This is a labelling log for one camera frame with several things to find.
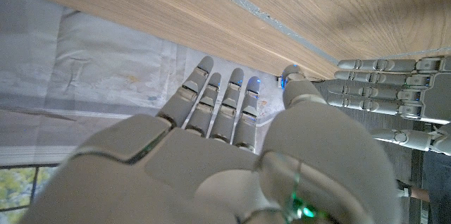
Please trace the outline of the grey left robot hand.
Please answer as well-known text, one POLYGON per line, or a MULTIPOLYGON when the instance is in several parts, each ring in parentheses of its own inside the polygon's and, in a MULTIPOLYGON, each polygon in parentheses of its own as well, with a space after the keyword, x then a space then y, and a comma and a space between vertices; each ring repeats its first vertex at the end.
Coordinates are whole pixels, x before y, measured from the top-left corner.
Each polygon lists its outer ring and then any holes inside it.
POLYGON ((374 139, 450 155, 450 56, 341 60, 327 102, 332 106, 436 124, 431 132, 375 129, 374 139))

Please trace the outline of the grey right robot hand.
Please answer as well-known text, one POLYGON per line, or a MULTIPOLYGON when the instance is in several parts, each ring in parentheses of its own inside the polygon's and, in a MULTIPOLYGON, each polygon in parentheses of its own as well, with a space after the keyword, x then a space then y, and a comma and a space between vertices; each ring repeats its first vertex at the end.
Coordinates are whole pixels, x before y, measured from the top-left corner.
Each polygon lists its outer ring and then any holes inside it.
POLYGON ((156 116, 81 144, 23 223, 399 223, 393 167, 358 122, 328 105, 297 65, 284 109, 255 152, 259 79, 234 70, 220 106, 205 57, 156 116))

